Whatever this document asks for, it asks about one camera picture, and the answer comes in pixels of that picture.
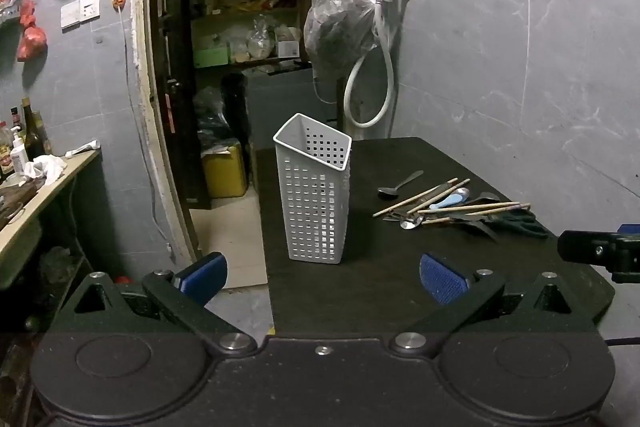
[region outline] red plastic bag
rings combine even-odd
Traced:
[[[33,0],[23,0],[20,4],[20,24],[24,33],[18,45],[18,62],[37,57],[47,47],[47,35],[36,26],[35,4]]]

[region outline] wooden chopstick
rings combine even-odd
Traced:
[[[499,214],[500,212],[507,212],[508,210],[518,210],[520,208],[529,208],[531,203],[519,203],[512,204],[511,206],[504,206],[502,208],[494,208],[492,210],[481,210],[480,212],[472,212],[471,214],[464,214],[465,216],[488,216],[489,214]],[[453,220],[452,217],[439,217],[438,219],[425,219],[423,225],[433,225],[434,223],[450,223]]]
[[[519,201],[499,201],[498,203],[468,204],[466,206],[444,206],[433,210],[418,210],[418,214],[441,214],[442,212],[457,212],[459,210],[488,210],[489,208],[500,208],[501,206],[511,206],[520,204]]]
[[[446,196],[449,196],[450,193],[452,193],[454,190],[458,190],[460,187],[462,187],[462,185],[468,184],[469,181],[471,181],[471,178],[467,178],[466,180],[461,181],[459,184],[453,185],[453,187],[451,187],[449,190],[445,190],[444,192],[441,192],[440,194],[436,194],[430,200],[427,200],[424,203],[419,204],[418,206],[414,206],[414,208],[409,210],[407,212],[407,214],[413,214],[414,212],[420,210],[421,208],[424,208],[425,206],[428,206],[429,204],[433,203],[434,201],[438,201],[438,200],[441,200],[442,198],[445,198]]]
[[[453,178],[453,179],[449,180],[446,184],[447,185],[451,185],[451,184],[453,184],[453,183],[455,183],[457,181],[458,181],[458,178]],[[392,204],[390,207],[385,208],[384,210],[380,210],[379,212],[376,212],[375,214],[373,214],[373,217],[378,217],[381,214],[385,214],[387,212],[390,212],[390,211],[394,210],[395,208],[398,208],[398,206],[403,206],[404,204],[411,203],[412,201],[418,200],[421,197],[426,196],[430,192],[433,192],[434,190],[436,190],[436,188],[440,187],[440,185],[436,185],[435,187],[430,188],[429,190],[425,190],[424,192],[421,192],[420,194],[416,194],[415,196],[413,196],[413,197],[411,197],[411,198],[409,198],[407,200],[400,201],[400,203]]]

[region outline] white cloth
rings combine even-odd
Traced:
[[[66,168],[66,163],[62,158],[52,155],[43,155],[34,158],[32,162],[27,162],[24,166],[24,175],[36,179],[46,176],[45,185],[50,185],[58,178]]]

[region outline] basket rim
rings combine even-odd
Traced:
[[[319,158],[316,158],[315,156],[311,156],[309,153],[301,151],[299,149],[296,149],[295,147],[290,146],[288,143],[284,143],[282,140],[278,139],[278,134],[280,134],[281,131],[289,123],[291,123],[293,120],[295,120],[299,116],[304,116],[305,118],[308,118],[309,120],[313,120],[317,124],[321,125],[322,127],[325,127],[326,129],[329,129],[330,131],[338,132],[338,133],[342,134],[344,137],[346,137],[349,140],[349,144],[348,144],[348,147],[347,147],[347,154],[344,155],[344,163],[342,164],[342,167],[337,167],[335,165],[331,165],[331,163],[327,163],[326,161],[321,160]],[[293,152],[296,152],[298,154],[302,154],[303,156],[306,156],[307,158],[309,158],[311,160],[315,160],[319,164],[322,164],[325,167],[331,167],[333,170],[338,171],[338,172],[344,172],[344,170],[347,168],[347,164],[349,162],[349,156],[351,155],[351,142],[352,142],[351,136],[349,136],[348,134],[343,133],[342,131],[338,131],[337,129],[334,129],[333,127],[329,127],[327,124],[319,122],[318,120],[314,120],[310,116],[307,116],[306,114],[302,114],[301,112],[297,112],[295,115],[293,115],[291,118],[289,118],[289,120],[287,120],[285,123],[282,124],[282,127],[280,127],[278,129],[278,131],[276,132],[276,134],[273,135],[273,141],[276,142],[278,145],[282,145],[283,147],[286,147],[287,149],[291,149]]]

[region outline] screw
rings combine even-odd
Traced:
[[[417,349],[424,346],[427,343],[427,339],[420,333],[414,333],[413,331],[405,331],[396,336],[396,346],[402,347],[402,349]]]
[[[245,333],[226,333],[220,337],[220,346],[229,351],[242,351],[251,346],[251,337]]]
[[[329,353],[331,353],[334,350],[333,347],[331,346],[318,346],[316,347],[316,353],[318,355],[328,355]]]

